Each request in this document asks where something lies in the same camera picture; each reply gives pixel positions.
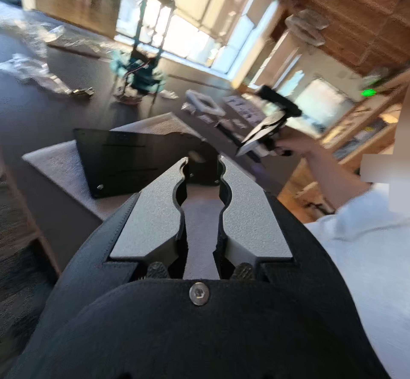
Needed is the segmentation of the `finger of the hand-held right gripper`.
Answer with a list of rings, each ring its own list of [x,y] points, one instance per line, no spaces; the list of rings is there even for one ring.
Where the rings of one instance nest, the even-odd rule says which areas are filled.
[[[276,111],[266,117],[242,141],[242,145],[262,141],[265,137],[274,135],[286,122],[286,113]]]
[[[267,153],[276,148],[280,124],[259,124],[238,146],[235,156],[243,156],[261,146]]]

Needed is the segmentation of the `light wooden box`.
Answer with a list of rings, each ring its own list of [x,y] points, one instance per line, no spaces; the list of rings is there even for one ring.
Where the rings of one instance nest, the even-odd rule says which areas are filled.
[[[302,159],[278,196],[278,200],[302,223],[335,213]]]

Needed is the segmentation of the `small clear screw bags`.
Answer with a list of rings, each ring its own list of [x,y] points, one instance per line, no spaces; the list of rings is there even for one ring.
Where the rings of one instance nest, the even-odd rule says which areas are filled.
[[[227,112],[222,106],[218,105],[214,99],[208,95],[202,94],[195,90],[186,90],[184,95],[184,103],[181,107],[182,111],[197,117],[207,124],[216,124],[222,121],[227,123],[228,129],[232,130],[233,126],[244,130],[249,127],[255,127],[250,125],[247,121],[243,120],[237,113],[236,117],[226,117]]]

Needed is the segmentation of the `white foam sheet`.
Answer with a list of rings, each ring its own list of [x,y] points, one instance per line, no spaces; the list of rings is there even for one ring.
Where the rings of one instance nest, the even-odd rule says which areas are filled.
[[[161,135],[183,132],[202,137],[173,113],[112,130]],[[91,197],[74,140],[27,153],[22,158],[101,220],[107,219],[128,198],[117,196],[95,200]],[[218,215],[222,209],[218,192],[219,187],[187,185],[187,199],[182,204],[189,248],[184,279],[219,279],[212,254],[217,242]]]

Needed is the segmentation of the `black tube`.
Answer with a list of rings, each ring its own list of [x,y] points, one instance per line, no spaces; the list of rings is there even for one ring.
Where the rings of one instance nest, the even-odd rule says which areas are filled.
[[[235,156],[238,157],[240,148],[242,147],[242,142],[239,139],[236,132],[226,128],[221,122],[216,123],[214,126],[217,130],[219,130],[225,137],[227,137],[236,147],[237,151]],[[261,163],[260,157],[254,151],[248,151],[245,153],[250,159],[252,159],[255,163]]]

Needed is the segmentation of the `large window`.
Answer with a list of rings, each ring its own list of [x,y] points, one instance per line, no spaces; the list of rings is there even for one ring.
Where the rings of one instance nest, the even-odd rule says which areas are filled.
[[[117,36],[230,74],[267,29],[278,0],[120,0]]]

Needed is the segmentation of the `black metal plate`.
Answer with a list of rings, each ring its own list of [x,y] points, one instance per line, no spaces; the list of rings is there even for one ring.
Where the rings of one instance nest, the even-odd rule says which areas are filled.
[[[188,158],[188,182],[216,186],[218,152],[197,136],[75,128],[76,148],[94,199],[140,192],[179,160]]]

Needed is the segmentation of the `printed instruction sheet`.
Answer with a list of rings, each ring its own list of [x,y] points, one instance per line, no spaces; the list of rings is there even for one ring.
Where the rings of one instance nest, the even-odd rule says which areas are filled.
[[[266,115],[259,107],[242,96],[232,95],[223,97],[223,102],[252,126],[258,125],[266,118]]]

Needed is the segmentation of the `wooden shelving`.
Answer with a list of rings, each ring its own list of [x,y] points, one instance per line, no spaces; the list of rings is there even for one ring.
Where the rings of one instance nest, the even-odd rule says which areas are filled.
[[[367,97],[353,107],[321,137],[321,143],[331,153],[335,153],[360,132],[369,128],[383,115],[390,116],[387,125],[372,135],[355,150],[342,158],[339,163],[350,171],[359,169],[364,154],[377,154],[393,145],[398,119],[391,113],[400,113],[410,80],[409,68],[388,82],[376,88],[376,94]]]

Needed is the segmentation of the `dark grey desk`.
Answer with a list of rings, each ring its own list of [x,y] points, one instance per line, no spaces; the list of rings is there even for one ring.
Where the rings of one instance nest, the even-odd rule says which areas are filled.
[[[74,86],[93,86],[96,94],[89,102],[57,95],[32,84],[21,84],[7,73],[1,72],[1,148],[6,165],[10,168],[23,202],[38,228],[41,238],[62,271],[81,244],[102,223],[95,214],[69,196],[22,156],[45,147],[73,140],[74,128],[108,130],[147,118],[173,113],[189,127],[201,134],[216,149],[234,159],[234,146],[218,130],[197,117],[181,110],[187,89],[193,89],[213,97],[222,104],[222,98],[231,91],[222,91],[197,84],[189,84],[173,78],[166,88],[175,91],[178,99],[164,99],[160,95],[145,98],[138,106],[115,102],[111,89],[114,77],[106,62],[81,57],[59,50],[51,50],[48,60],[51,70]],[[171,74],[195,79],[196,70],[186,66],[164,63],[171,67]],[[248,157],[234,159],[235,163],[249,171],[254,164]],[[285,182],[299,164],[297,156],[270,156],[262,160],[268,178],[267,186],[278,195]]]

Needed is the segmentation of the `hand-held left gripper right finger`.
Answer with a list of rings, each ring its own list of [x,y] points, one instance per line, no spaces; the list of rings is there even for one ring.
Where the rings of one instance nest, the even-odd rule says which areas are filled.
[[[221,155],[219,161],[221,184],[228,191],[222,212],[224,257],[234,266],[291,261],[293,255],[264,190],[227,157]]]

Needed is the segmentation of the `clear plastic wrap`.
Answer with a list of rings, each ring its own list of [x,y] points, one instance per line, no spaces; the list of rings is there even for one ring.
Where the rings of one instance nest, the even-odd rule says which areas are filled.
[[[104,60],[110,60],[121,52],[129,52],[128,48],[114,40],[69,24],[54,24],[48,20],[48,17],[37,12],[27,12],[5,4],[1,5],[1,33],[20,39],[39,59],[48,57],[48,43],[97,53]]]

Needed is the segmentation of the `black flat strip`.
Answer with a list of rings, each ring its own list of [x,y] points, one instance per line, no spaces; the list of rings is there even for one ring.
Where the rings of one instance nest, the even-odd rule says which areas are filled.
[[[79,55],[79,56],[83,56],[86,58],[93,58],[93,59],[100,59],[102,58],[99,54],[97,53],[90,53],[90,52],[85,52],[84,50],[78,50],[75,48],[69,48],[69,47],[63,47],[60,45],[55,45],[55,44],[47,44],[47,48],[50,49],[57,49],[61,52],[65,52],[65,53],[71,53],[71,54],[75,54],[75,55]]]

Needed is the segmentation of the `crumpled clear plastic bag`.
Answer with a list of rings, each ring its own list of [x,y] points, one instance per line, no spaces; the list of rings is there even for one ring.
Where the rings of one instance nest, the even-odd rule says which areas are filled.
[[[73,93],[73,90],[57,75],[50,72],[47,63],[21,53],[14,53],[11,59],[1,62],[0,70],[14,76],[21,82],[35,83],[55,94],[70,95]]]

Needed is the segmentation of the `person's right hand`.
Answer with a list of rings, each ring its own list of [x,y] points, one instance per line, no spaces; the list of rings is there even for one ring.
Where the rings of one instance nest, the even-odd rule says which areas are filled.
[[[313,138],[305,135],[279,138],[276,141],[276,145],[304,158],[313,156],[320,148],[319,144]]]

